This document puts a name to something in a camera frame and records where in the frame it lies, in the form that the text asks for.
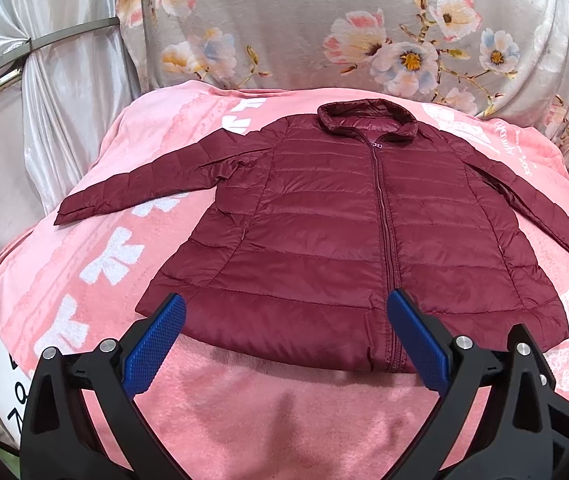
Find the maroon puffer jacket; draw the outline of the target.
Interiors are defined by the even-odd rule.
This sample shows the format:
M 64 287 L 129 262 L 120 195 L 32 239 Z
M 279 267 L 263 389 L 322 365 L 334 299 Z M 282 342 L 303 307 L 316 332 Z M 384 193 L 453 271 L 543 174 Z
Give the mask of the maroon puffer jacket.
M 204 344 L 283 363 L 405 372 L 388 320 L 403 290 L 486 348 L 524 325 L 543 349 L 565 309 L 521 231 L 569 254 L 569 216 L 502 162 L 388 100 L 321 105 L 260 130 L 211 132 L 60 205 L 57 224 L 213 190 L 214 202 L 137 304 L 170 294 Z

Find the white printed pillow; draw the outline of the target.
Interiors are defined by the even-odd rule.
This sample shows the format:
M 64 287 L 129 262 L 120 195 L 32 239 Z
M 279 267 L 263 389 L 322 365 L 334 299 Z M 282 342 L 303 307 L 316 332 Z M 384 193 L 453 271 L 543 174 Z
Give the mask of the white printed pillow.
M 0 422 L 13 444 L 20 446 L 30 378 L 0 339 Z

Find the pink plush blanket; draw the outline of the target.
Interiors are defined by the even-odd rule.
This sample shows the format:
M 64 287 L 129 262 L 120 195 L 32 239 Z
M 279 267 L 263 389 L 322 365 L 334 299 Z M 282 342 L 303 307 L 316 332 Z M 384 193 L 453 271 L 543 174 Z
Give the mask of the pink plush blanket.
M 156 90 L 115 119 L 93 184 L 196 142 L 217 129 L 245 133 L 353 89 L 219 90 L 198 81 Z M 51 218 L 0 252 L 0 339 L 32 379 L 45 348 L 90 350 L 121 336 L 166 258 L 213 195 L 139 205 L 80 226 Z M 137 404 L 196 479 L 378 479 L 411 442 L 437 395 L 408 374 L 349 374 L 283 365 L 176 341 Z

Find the grey floral blanket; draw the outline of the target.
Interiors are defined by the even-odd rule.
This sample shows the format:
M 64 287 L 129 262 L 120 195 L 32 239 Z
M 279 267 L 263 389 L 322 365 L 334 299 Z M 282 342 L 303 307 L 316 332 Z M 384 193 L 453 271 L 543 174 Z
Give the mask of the grey floral blanket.
M 351 87 L 532 126 L 569 168 L 569 0 L 116 0 L 144 88 Z

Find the silver satin curtain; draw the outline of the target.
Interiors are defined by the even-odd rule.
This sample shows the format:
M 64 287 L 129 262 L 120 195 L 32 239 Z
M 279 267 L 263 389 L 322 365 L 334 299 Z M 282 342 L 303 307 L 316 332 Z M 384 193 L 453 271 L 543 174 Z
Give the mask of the silver satin curtain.
M 0 56 L 114 16 L 116 0 L 0 0 Z M 0 250 L 71 191 L 132 102 L 136 84 L 118 26 L 50 44 L 0 70 Z

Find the grey curtain tieback band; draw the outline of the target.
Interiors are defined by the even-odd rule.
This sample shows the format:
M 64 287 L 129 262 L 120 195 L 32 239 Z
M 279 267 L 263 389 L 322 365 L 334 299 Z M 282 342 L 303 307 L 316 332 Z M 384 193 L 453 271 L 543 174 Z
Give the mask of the grey curtain tieback band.
M 29 39 L 19 47 L 0 56 L 0 70 L 4 68 L 4 66 L 10 65 L 21 58 L 26 58 L 39 49 L 50 46 L 50 44 L 83 35 L 86 34 L 86 32 L 94 32 L 95 30 L 118 25 L 120 25 L 120 20 L 117 16 L 114 16 L 113 18 L 102 18 L 101 20 L 74 25 L 39 38 Z

